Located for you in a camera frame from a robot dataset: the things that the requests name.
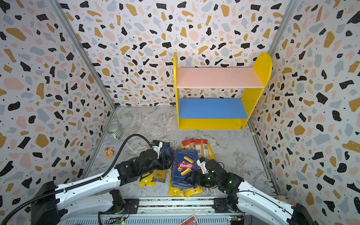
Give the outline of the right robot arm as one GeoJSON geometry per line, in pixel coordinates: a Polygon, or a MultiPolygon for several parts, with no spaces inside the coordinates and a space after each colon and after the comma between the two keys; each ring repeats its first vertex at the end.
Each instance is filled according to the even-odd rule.
{"type": "Polygon", "coordinates": [[[214,159],[197,161],[201,171],[192,171],[184,181],[202,188],[218,188],[226,194],[226,207],[255,216],[269,225],[314,225],[315,221],[305,206],[282,202],[258,190],[237,174],[227,172],[214,159]]]}

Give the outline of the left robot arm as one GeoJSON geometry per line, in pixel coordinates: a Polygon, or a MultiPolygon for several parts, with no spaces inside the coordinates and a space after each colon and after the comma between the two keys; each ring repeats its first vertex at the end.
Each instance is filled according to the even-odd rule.
{"type": "Polygon", "coordinates": [[[159,155],[155,150],[148,149],[138,157],[115,165],[104,174],[58,186],[54,181],[47,182],[31,203],[31,224],[56,225],[69,213],[67,207],[76,201],[135,182],[154,170],[167,170],[173,160],[173,156],[159,155]]]}

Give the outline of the blue Barilla rigatoni box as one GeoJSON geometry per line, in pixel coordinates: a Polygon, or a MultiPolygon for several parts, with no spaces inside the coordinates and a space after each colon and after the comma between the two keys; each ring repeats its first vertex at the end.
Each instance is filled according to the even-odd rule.
{"type": "Polygon", "coordinates": [[[195,188],[192,174],[198,171],[198,152],[194,150],[176,149],[172,164],[171,186],[174,188],[195,188]]]}

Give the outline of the blue Barilla spaghetti box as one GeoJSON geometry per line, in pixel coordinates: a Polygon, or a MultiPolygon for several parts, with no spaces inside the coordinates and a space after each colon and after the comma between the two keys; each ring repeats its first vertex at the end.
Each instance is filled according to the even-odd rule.
{"type": "Polygon", "coordinates": [[[160,148],[160,156],[165,157],[170,163],[174,160],[174,150],[170,146],[169,142],[163,142],[163,146],[160,148]]]}

